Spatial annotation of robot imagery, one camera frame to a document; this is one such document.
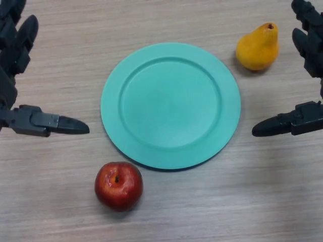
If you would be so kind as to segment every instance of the table surface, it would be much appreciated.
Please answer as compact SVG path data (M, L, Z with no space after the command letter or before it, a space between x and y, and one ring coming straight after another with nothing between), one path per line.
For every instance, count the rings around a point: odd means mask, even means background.
M317 9L323 2L313 0ZM323 241L323 133L255 138L254 124L319 100L291 32L300 22L285 0L28 0L23 20L40 23L32 62L17 76L16 105L89 124L84 136L0 135L0 241ZM280 28L281 53L265 73L237 64L238 39L258 25ZM207 163L182 172L140 167L144 194L116 214L94 194L100 167L127 161L107 138L100 96L131 52L186 42L220 58L241 91L238 129Z

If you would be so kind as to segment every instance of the plate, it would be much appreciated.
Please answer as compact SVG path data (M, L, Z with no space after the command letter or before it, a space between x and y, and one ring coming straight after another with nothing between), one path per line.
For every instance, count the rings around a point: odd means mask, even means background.
M216 155L233 136L240 94L228 68L199 47L140 49L110 74L101 97L104 128L129 158L182 169Z

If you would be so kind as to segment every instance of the red apple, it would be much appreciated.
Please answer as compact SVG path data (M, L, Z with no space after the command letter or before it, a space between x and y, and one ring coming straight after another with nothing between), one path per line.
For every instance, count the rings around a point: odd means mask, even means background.
M127 162L105 164L96 176L95 193L98 199L118 212L133 208L141 197L142 190L140 171Z

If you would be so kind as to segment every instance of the robotic hand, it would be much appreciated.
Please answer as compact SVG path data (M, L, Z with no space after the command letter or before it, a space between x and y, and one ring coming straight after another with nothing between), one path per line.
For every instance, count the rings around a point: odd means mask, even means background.
M24 73L29 52L38 32L38 20L32 15L16 30L26 0L1 0L0 4L0 130L17 134L48 137L51 132L88 134L89 127L76 119L44 113L40 107L20 105L11 110L18 95L15 75Z
M319 14L310 2L293 0L292 9L302 22L306 35L299 29L293 31L293 41L305 59L305 69L313 78L321 78L323 98L323 13ZM260 122L252 129L256 137L291 133L300 135L323 129L323 105L319 101L296 105L290 113L278 114Z

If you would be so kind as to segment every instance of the yellow pear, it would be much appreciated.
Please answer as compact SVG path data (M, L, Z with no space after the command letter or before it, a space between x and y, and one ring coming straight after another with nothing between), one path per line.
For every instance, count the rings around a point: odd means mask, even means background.
M238 61L252 71L268 68L276 60L278 54L278 27L274 23L261 25L242 37L236 49Z

